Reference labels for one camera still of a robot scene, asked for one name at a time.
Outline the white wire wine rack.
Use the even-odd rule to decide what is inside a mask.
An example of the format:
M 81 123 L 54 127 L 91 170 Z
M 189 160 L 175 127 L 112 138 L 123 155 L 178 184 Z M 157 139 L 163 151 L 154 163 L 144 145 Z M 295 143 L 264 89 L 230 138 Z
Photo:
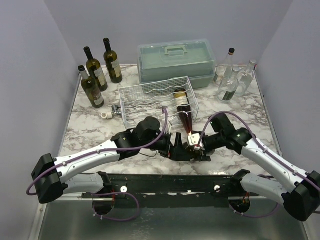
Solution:
M 197 119 L 199 105 L 188 77 L 176 77 L 158 82 L 122 87 L 118 90 L 123 123 L 134 128 L 146 117 L 160 122 L 165 119 L 162 107 L 168 112 L 170 124 L 181 125 L 178 104 L 186 104 L 192 120 Z

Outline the clear bottle dark label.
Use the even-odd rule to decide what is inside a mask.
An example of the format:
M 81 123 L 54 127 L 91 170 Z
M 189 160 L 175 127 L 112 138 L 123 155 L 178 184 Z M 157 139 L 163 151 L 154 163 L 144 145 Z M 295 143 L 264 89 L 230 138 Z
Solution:
M 234 66 L 230 76 L 225 77 L 218 88 L 216 97 L 219 101 L 223 103 L 228 103 L 234 97 L 236 90 L 239 86 L 238 73 L 240 68 L 238 66 Z

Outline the clear bottle cream label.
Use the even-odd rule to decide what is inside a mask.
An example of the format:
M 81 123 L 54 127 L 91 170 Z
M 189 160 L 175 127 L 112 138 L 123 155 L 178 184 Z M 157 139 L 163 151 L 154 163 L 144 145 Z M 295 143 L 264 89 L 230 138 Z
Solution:
M 225 59 L 220 62 L 215 70 L 215 75 L 213 78 L 213 82 L 219 86 L 221 84 L 221 81 L 225 78 L 225 77 L 229 77 L 232 69 L 233 69 L 233 55 L 235 53 L 235 49 L 234 48 L 230 48 L 228 50 L 228 53 L 225 57 Z

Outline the red wine bottle gold cap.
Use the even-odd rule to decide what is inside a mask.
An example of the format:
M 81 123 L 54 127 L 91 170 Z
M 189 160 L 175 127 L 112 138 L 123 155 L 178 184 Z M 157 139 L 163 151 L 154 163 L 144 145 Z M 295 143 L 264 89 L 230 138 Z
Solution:
M 173 97 L 176 103 L 178 116 L 186 134 L 191 135 L 193 133 L 193 117 L 187 92 L 184 88 L 178 88 L 174 91 Z

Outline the dark wine bottle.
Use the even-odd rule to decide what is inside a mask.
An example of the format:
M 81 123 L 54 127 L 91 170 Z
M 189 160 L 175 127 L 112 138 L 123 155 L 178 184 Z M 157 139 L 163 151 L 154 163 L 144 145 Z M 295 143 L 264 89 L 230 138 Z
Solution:
M 123 80 L 118 55 L 111 49 L 110 40 L 108 38 L 104 38 L 103 43 L 105 47 L 103 58 L 107 67 L 108 75 L 112 83 L 118 84 Z
M 86 68 L 90 76 L 95 79 L 101 92 L 106 91 L 108 84 L 100 62 L 93 57 L 91 49 L 88 46 L 85 46 L 83 50 L 87 57 Z

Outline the clear bottle silver cap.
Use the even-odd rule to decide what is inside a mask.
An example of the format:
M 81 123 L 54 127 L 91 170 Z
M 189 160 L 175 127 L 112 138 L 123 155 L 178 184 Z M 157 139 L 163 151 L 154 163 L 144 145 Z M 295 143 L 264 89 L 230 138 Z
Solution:
M 237 90 L 235 92 L 235 94 L 237 96 L 244 96 L 245 95 L 246 91 L 248 90 L 249 86 L 251 85 L 251 83 L 254 79 L 253 70 L 256 65 L 257 65 L 257 61 L 255 59 L 251 59 L 249 61 L 248 65 L 239 71 L 239 73 L 237 75 L 239 85 L 238 85 Z

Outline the dark bottle silver neck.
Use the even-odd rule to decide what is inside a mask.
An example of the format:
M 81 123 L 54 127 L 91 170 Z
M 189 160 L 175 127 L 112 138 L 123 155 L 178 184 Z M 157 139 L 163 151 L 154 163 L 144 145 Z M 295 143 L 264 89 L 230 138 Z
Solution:
M 183 144 L 184 150 L 187 152 L 188 156 L 190 157 L 190 161 L 197 162 L 199 159 L 199 150 L 195 150 L 193 146 L 189 146 L 187 142 Z

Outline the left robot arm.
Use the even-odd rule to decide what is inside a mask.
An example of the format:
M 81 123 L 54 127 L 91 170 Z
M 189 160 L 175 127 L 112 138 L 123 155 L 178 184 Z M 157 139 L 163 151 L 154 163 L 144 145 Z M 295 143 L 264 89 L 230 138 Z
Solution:
M 119 132 L 89 150 L 56 158 L 50 153 L 41 156 L 31 173 L 34 195 L 41 204 L 47 204 L 64 194 L 75 193 L 76 177 L 83 178 L 88 170 L 136 156 L 141 149 L 156 150 L 172 161 L 189 162 L 192 159 L 180 135 L 172 144 L 171 135 L 160 130 L 160 122 L 148 116 L 135 128 Z

